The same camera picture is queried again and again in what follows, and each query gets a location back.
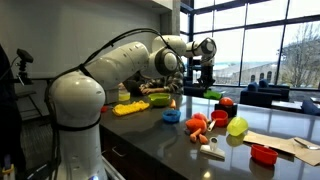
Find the white wall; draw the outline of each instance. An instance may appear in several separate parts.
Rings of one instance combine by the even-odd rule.
[[[124,0],[0,0],[0,43],[10,60],[16,49],[27,50],[34,62],[27,64],[29,77],[51,77],[78,65],[115,36],[134,28],[160,30],[160,15]],[[151,47],[153,34],[124,39],[118,45],[140,41]],[[16,91],[34,89],[42,112],[45,82],[17,85]],[[19,101],[21,109],[28,109]]]

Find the sky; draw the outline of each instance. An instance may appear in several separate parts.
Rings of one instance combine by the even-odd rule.
[[[216,4],[231,0],[216,0]],[[213,5],[213,0],[195,0],[195,8]],[[249,5],[247,24],[282,20],[285,18],[287,0],[272,0],[269,2]],[[291,0],[288,18],[320,14],[320,0]],[[181,13],[180,28],[187,32],[187,15]],[[245,6],[225,11],[215,12],[214,29],[229,28],[244,25]],[[195,32],[211,30],[213,13],[195,15]],[[314,27],[320,27],[320,21],[313,22]],[[301,24],[287,25],[284,46],[291,43]],[[244,62],[277,61],[280,49],[283,26],[273,26],[246,30],[243,60]],[[195,35],[194,39],[212,37],[211,33]],[[217,44],[216,62],[240,62],[243,39],[243,29],[221,31],[213,34]]]

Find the small white object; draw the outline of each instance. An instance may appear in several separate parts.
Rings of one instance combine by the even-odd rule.
[[[214,137],[210,138],[209,145],[201,145],[200,152],[221,159],[225,158],[225,152],[218,148],[218,139]]]
[[[208,127],[208,131],[212,131],[212,128],[214,127],[214,124],[216,123],[216,121],[215,120],[213,120],[212,122],[211,122],[211,124],[209,125],[209,127]]]

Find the black countertop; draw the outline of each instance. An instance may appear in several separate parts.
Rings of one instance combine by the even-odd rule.
[[[181,111],[179,123],[163,122],[161,113],[168,107],[151,107],[122,117],[108,110],[102,114],[100,124],[187,179],[293,180],[320,177],[319,166],[311,166],[283,153],[279,154],[274,166],[258,164],[251,158],[250,145],[242,141],[244,135],[230,136],[226,128],[215,127],[206,133],[208,138],[218,138],[225,159],[201,153],[200,142],[191,143],[185,134],[185,121],[197,112],[210,117],[218,101],[188,96],[174,98]],[[147,97],[132,98],[130,102],[140,99],[148,102]],[[280,138],[297,136],[320,144],[320,117],[246,105],[238,105],[237,116],[245,118],[253,132]]]

